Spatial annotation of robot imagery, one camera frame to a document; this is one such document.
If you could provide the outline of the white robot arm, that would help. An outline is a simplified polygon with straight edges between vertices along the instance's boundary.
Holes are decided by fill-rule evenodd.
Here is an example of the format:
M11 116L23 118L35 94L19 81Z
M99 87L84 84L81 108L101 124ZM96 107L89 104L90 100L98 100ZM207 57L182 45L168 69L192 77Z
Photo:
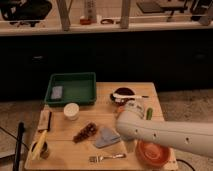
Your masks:
M136 101L125 104L115 124L121 136L213 158L213 123L144 120L140 107Z

